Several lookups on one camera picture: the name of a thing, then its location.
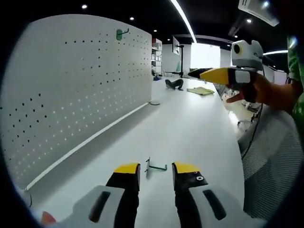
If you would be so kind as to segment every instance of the gray mesh fabric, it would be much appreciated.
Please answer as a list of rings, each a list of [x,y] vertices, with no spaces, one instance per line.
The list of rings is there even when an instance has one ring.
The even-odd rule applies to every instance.
[[[252,129],[247,134],[252,136]],[[254,140],[243,158],[244,211],[254,218],[269,219],[291,188],[302,160],[292,117],[265,105]]]

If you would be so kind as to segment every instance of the ceiling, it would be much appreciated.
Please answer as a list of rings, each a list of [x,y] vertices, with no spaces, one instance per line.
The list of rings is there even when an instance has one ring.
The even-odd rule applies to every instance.
[[[185,12],[195,35],[235,41],[237,39],[234,38],[234,34],[232,36],[228,35],[234,26],[237,29],[238,39],[247,41],[255,39],[260,42],[264,52],[286,49],[286,32],[280,24],[271,27],[262,20],[240,11],[238,0],[178,0],[178,2]],[[9,47],[13,47],[13,38],[16,38],[22,28],[29,22],[49,16],[71,13],[97,15],[131,24],[151,33],[153,37],[160,39],[163,44],[170,43],[167,39],[172,35],[189,34],[181,16],[170,0],[152,0],[149,2],[113,0],[85,3],[88,5],[87,9],[82,9],[82,4],[72,2],[67,5],[43,2],[35,3],[35,5],[11,6],[9,8],[10,17],[6,16],[5,19],[11,21],[11,23],[5,25],[7,31],[10,31],[6,36],[5,49],[8,50]],[[247,18],[252,19],[251,24],[245,22]],[[192,42],[191,38],[178,38],[178,40],[184,44]],[[197,42],[215,44],[229,49],[225,42],[210,39],[197,39]],[[266,62],[275,65],[278,69],[288,70],[286,54],[268,56]]]

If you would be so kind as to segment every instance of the table surface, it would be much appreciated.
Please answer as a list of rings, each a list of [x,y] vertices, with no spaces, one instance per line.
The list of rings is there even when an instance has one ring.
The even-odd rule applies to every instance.
[[[180,227],[174,205],[171,164],[191,163],[209,184],[218,185],[244,203],[244,177],[232,124],[211,83],[184,79],[184,91],[165,87],[165,78],[152,82],[150,104],[102,133],[36,183],[29,192],[33,209],[47,211],[57,221],[72,213],[73,204],[96,185],[105,185],[121,164],[141,166],[139,207],[135,227]],[[202,86],[215,91],[200,96],[186,88]],[[152,170],[147,179],[145,161],[168,165]]]

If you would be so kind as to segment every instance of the white pegboard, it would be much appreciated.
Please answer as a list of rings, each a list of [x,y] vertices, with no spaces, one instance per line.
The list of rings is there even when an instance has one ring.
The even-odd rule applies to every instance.
[[[116,31],[129,32],[116,39]],[[151,35],[112,19],[61,15],[27,27],[1,90],[1,143],[24,188],[48,166],[151,100]]]

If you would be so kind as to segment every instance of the cable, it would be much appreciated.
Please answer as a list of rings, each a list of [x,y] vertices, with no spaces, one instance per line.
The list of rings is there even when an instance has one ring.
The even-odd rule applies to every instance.
[[[259,114],[259,116],[258,116],[258,118],[257,118],[256,127],[255,127],[255,130],[253,131],[252,138],[251,138],[251,140],[250,140],[250,142],[249,142],[249,145],[248,145],[248,147],[247,147],[247,150],[245,151],[245,153],[244,153],[243,156],[242,156],[242,159],[245,157],[245,155],[247,154],[247,152],[249,151],[249,149],[250,149],[250,147],[251,147],[251,144],[252,144],[252,142],[253,142],[253,139],[254,139],[255,134],[256,134],[256,131],[257,131],[258,123],[260,122],[260,118],[261,118],[261,115],[262,115],[262,109],[263,109],[263,104],[261,105],[260,114]]]

